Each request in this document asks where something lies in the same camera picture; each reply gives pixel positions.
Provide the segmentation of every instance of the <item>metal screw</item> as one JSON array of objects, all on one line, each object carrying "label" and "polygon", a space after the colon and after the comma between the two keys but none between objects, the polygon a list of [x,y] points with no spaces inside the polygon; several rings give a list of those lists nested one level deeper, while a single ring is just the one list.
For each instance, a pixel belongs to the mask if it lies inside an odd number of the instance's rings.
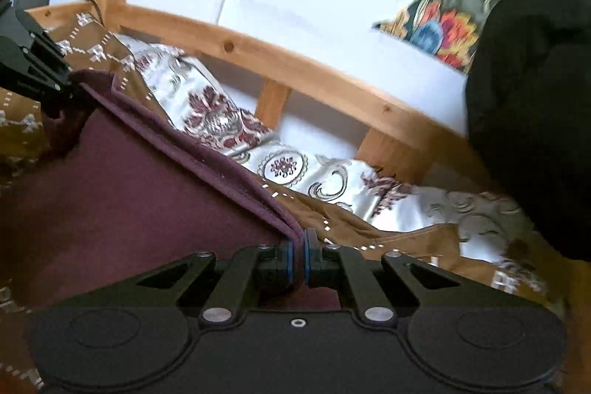
[{"label": "metal screw", "polygon": [[305,320],[303,320],[303,319],[293,319],[291,321],[291,325],[293,327],[305,327],[306,324],[307,324],[307,322],[305,322]]},{"label": "metal screw", "polygon": [[394,313],[387,307],[370,307],[364,316],[373,322],[387,322],[394,317]]},{"label": "metal screw", "polygon": [[212,307],[203,312],[203,319],[208,322],[226,322],[231,317],[231,311],[223,307]]}]

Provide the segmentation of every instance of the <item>purple fabric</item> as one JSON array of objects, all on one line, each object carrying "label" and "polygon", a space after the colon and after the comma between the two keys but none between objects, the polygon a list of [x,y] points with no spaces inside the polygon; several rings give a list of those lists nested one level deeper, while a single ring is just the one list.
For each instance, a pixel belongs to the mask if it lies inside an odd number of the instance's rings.
[{"label": "purple fabric", "polygon": [[303,264],[299,225],[246,169],[116,92],[112,76],[76,75],[96,106],[47,119],[53,154],[0,197],[0,281],[13,280],[20,305],[47,306],[196,250],[230,258],[289,238]]}]

